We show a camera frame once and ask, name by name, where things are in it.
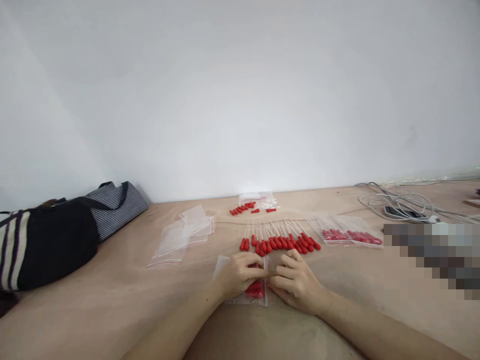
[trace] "striped bag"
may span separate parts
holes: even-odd
[[[129,181],[119,187],[111,181],[105,182],[85,195],[82,201],[91,209],[101,242],[149,208]]]

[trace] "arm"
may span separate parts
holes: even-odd
[[[223,301],[240,295],[256,279],[268,276],[263,268],[247,267],[254,263],[262,267],[264,261],[251,252],[232,256],[215,279],[157,321],[122,360],[182,359],[200,328]]]
[[[322,318],[369,359],[467,359],[391,317],[328,291],[297,250],[287,255],[281,256],[278,276],[270,279],[272,290],[290,306]]]

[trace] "table surface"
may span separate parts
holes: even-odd
[[[462,203],[480,188],[479,181],[407,188],[440,208],[480,214],[480,208]],[[360,196],[371,193],[366,187],[276,193],[278,211],[235,217],[229,209],[237,205],[237,197],[152,204],[107,239],[88,264],[64,279],[22,294],[20,303],[0,319],[0,359],[119,359],[156,319],[211,279],[218,255],[238,252],[251,220],[302,220],[307,213],[329,213],[362,217],[379,231],[394,221],[380,218],[359,203]],[[216,214],[216,230],[208,242],[189,246],[181,264],[146,268],[162,228],[199,204],[207,213]],[[271,269],[284,252],[270,254]],[[431,269],[416,267],[415,259],[401,257],[398,248],[324,245],[304,258],[327,288],[471,359],[480,359],[480,301],[465,300],[461,291],[448,290],[445,280],[432,279]],[[185,356],[210,360],[266,357],[363,359],[322,320],[287,306],[275,295],[268,307],[221,305]]]

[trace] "bag handle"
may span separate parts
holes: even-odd
[[[122,186],[121,200],[120,200],[120,203],[118,204],[117,207],[107,206],[107,205],[101,203],[100,201],[93,200],[93,199],[85,197],[85,196],[77,197],[75,199],[75,201],[78,201],[78,202],[82,203],[83,205],[88,206],[89,208],[93,208],[93,209],[109,210],[109,211],[118,210],[122,207],[122,205],[125,203],[125,200],[127,199],[127,191],[129,189],[128,181],[122,182],[121,186]]]

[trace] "bag of red droppers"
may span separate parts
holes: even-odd
[[[217,274],[224,268],[224,266],[229,261],[229,257],[219,255],[218,260],[216,262],[215,271],[213,272],[213,279],[217,276]],[[263,266],[265,269],[269,266],[269,257],[265,256],[263,258]],[[248,267],[258,267],[257,264],[249,265]],[[232,299],[228,299],[225,301],[225,304],[243,304],[243,305],[250,305],[250,304],[258,304],[261,306],[268,306],[269,305],[269,295],[267,292],[267,280],[266,279],[258,279],[254,283],[252,283],[248,289],[241,293],[239,296],[234,297]]]

